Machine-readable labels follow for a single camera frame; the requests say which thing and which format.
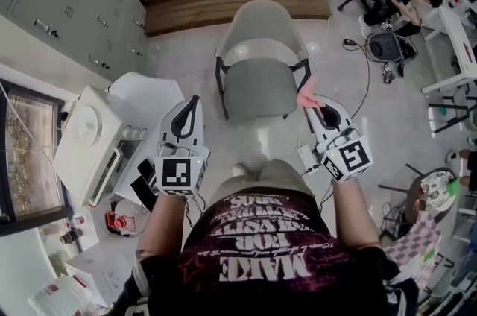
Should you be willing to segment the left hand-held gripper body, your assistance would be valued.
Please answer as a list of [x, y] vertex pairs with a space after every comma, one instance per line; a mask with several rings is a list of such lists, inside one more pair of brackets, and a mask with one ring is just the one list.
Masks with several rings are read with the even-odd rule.
[[160, 126], [158, 154], [154, 160], [157, 187], [166, 195], [195, 196], [199, 194], [210, 155], [204, 143], [202, 103], [199, 100], [194, 132], [186, 139], [177, 139], [171, 132], [174, 108], [166, 114]]

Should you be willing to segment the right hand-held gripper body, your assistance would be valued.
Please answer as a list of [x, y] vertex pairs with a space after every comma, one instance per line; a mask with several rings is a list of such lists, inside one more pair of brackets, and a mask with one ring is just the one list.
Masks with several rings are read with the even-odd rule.
[[306, 108], [306, 120], [316, 138], [312, 150], [320, 167], [324, 167], [338, 183], [365, 173], [373, 164], [368, 138], [360, 134], [342, 104], [326, 96], [315, 97], [325, 105], [333, 106], [341, 115], [339, 127], [327, 129], [323, 121], [322, 108]]

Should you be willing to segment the pink wiping cloth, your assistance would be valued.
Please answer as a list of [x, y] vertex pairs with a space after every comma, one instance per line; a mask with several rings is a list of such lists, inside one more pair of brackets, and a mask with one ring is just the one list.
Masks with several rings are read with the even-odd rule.
[[301, 107], [305, 108], [315, 108], [320, 109], [325, 107], [325, 103], [316, 99], [314, 94], [314, 89], [316, 83], [318, 81], [318, 75], [313, 74], [303, 85], [301, 89], [299, 89], [297, 95], [297, 104]]

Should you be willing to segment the grey chair seat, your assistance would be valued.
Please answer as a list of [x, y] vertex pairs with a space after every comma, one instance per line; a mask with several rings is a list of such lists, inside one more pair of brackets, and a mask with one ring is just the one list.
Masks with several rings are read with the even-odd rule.
[[224, 73], [221, 101], [226, 119], [287, 116], [297, 109], [294, 74], [271, 58], [238, 61]]

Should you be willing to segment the grey armchair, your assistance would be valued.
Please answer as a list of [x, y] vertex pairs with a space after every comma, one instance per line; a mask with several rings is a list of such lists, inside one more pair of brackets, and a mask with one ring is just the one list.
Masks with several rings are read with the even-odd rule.
[[238, 9], [215, 55], [215, 79], [220, 100], [224, 73], [231, 66], [224, 63], [225, 58], [229, 51], [250, 40], [273, 40], [294, 53], [297, 63], [292, 66], [285, 64], [294, 74], [298, 94], [312, 73], [308, 51], [293, 19], [289, 12], [275, 1], [253, 0]]

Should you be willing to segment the person's left forearm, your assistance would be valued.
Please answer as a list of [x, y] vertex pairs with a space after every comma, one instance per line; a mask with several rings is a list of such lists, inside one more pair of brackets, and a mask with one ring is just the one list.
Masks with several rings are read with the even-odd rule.
[[160, 193], [136, 249], [139, 261], [152, 256], [175, 259], [183, 240], [185, 201], [179, 196]]

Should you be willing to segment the person's right forearm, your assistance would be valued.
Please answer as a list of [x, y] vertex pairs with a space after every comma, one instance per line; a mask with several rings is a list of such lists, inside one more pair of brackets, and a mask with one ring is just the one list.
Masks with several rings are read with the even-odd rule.
[[356, 179], [332, 183], [338, 239], [348, 247], [379, 247], [379, 235]]

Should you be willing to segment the black smartphone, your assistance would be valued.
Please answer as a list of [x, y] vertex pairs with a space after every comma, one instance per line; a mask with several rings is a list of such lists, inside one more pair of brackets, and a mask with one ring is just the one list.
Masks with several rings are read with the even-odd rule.
[[141, 163], [139, 163], [139, 165], [137, 166], [137, 169], [141, 177], [148, 184], [151, 191], [155, 195], [158, 195], [159, 189], [157, 187], [155, 166], [148, 159], [144, 159]]

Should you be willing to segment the black flat pad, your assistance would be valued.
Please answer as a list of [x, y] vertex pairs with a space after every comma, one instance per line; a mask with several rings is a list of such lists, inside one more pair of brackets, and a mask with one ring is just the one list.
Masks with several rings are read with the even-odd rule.
[[137, 177], [131, 184], [132, 190], [135, 192], [140, 203], [152, 212], [157, 202], [157, 195], [153, 193], [150, 186], [146, 183], [142, 176]]

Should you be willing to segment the white power strip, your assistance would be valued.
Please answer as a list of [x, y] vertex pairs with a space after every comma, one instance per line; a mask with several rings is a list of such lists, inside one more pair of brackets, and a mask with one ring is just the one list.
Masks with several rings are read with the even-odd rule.
[[317, 157], [313, 154], [313, 150], [308, 145], [303, 145], [297, 149], [298, 155], [305, 167], [302, 176], [314, 174], [320, 167]]

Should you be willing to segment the black round stool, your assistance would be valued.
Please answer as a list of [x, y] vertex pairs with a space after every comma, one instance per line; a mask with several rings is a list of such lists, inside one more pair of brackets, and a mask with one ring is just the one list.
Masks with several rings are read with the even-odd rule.
[[396, 225], [412, 225], [415, 224], [417, 221], [417, 216], [419, 211], [426, 211], [427, 209], [434, 209], [437, 211], [437, 215], [435, 216], [435, 221], [438, 224], [447, 214], [450, 207], [452, 206], [455, 195], [450, 195], [446, 202], [441, 206], [434, 206], [430, 203], [430, 197], [425, 194], [423, 191], [423, 187], [421, 186], [424, 179], [430, 177], [433, 174], [448, 174], [449, 179], [445, 186], [445, 192], [447, 192], [447, 185], [458, 183], [458, 176], [455, 172], [447, 167], [436, 168], [428, 173], [422, 173], [412, 165], [408, 163], [405, 164], [405, 167], [410, 169], [413, 174], [415, 175], [415, 179], [413, 180], [412, 184], [409, 186], [409, 189], [402, 189], [393, 186], [387, 186], [383, 184], [379, 184], [378, 187], [380, 189], [388, 190], [391, 192], [398, 192], [403, 193], [406, 195], [404, 202], [402, 203], [402, 209], [400, 210], [399, 216], [396, 219], [389, 218], [387, 215], [383, 218], [384, 222], [389, 221], [393, 222]]

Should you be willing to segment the person's beige trousers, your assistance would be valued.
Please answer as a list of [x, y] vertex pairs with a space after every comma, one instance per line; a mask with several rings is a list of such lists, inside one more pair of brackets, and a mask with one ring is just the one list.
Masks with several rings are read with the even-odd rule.
[[267, 161], [261, 170], [248, 170], [247, 176], [231, 177], [225, 180], [212, 195], [209, 205], [223, 200], [229, 195], [250, 188], [273, 188], [301, 192], [314, 196], [301, 175], [286, 161], [273, 159]]

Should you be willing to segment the white toaster oven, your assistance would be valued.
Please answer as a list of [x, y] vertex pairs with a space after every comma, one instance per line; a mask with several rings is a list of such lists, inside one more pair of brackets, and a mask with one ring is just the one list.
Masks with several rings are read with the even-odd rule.
[[[78, 206], [95, 206], [114, 190], [148, 133], [125, 123], [108, 95], [92, 86], [83, 90], [69, 112], [54, 155], [54, 171]], [[101, 121], [99, 136], [90, 147], [79, 144], [73, 135], [73, 113], [85, 106], [94, 108]]]

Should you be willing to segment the round grey device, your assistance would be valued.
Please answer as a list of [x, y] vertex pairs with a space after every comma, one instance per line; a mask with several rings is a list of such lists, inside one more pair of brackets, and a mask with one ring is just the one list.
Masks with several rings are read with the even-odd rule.
[[376, 62], [399, 62], [402, 52], [396, 36], [389, 32], [371, 34], [364, 45], [367, 56]]

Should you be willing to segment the white plate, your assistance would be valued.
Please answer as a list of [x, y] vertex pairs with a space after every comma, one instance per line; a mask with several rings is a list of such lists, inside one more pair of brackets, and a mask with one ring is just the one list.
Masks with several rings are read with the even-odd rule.
[[99, 136], [101, 121], [95, 109], [89, 106], [80, 107], [73, 113], [73, 135], [75, 140], [84, 146], [92, 146]]

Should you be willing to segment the floral patterned hat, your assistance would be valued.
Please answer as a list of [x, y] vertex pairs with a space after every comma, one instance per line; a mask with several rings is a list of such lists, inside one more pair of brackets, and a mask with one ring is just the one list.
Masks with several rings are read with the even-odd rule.
[[459, 189], [458, 178], [449, 171], [435, 171], [421, 180], [426, 205], [444, 212], [453, 205]]

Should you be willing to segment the pink checkered cloth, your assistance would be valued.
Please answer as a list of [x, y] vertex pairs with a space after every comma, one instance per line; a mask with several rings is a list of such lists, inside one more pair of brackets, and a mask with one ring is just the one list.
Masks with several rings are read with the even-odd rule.
[[423, 290], [435, 269], [441, 240], [441, 231], [434, 218], [428, 212], [419, 211], [417, 221], [409, 232], [383, 250], [401, 272], [409, 274], [418, 288]]

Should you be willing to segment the dark glass bottle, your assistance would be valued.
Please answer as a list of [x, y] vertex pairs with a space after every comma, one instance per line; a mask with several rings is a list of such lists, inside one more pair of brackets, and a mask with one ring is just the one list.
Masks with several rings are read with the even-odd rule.
[[59, 237], [62, 244], [73, 244], [83, 236], [83, 230], [73, 228]]

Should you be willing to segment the person's black printed t-shirt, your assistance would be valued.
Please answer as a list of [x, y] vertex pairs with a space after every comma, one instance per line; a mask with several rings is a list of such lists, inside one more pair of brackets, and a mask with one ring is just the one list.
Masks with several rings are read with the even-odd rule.
[[144, 268], [154, 296], [217, 300], [236, 312], [397, 314], [384, 253], [345, 246], [315, 199], [292, 190], [253, 187], [215, 202], [177, 257], [155, 256]]

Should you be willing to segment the white desk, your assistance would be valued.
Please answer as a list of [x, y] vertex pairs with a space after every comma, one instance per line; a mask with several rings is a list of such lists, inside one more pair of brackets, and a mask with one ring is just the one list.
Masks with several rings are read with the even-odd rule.
[[427, 18], [439, 15], [443, 28], [450, 39], [452, 48], [458, 61], [460, 72], [452, 77], [443, 79], [421, 89], [423, 94], [435, 90], [458, 87], [477, 80], [477, 59], [474, 57], [473, 48], [464, 30], [459, 17], [445, 6], [429, 12]]

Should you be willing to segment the black framed window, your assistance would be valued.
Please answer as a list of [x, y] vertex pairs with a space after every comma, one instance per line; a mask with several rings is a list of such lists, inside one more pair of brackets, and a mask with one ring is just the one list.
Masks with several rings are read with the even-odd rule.
[[53, 167], [64, 105], [0, 78], [0, 236], [72, 215]]

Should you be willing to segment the white plastic canister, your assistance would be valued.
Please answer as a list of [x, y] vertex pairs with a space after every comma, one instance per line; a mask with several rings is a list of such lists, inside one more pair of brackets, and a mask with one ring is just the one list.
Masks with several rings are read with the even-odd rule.
[[28, 303], [38, 316], [85, 316], [92, 292], [73, 276], [45, 284]]

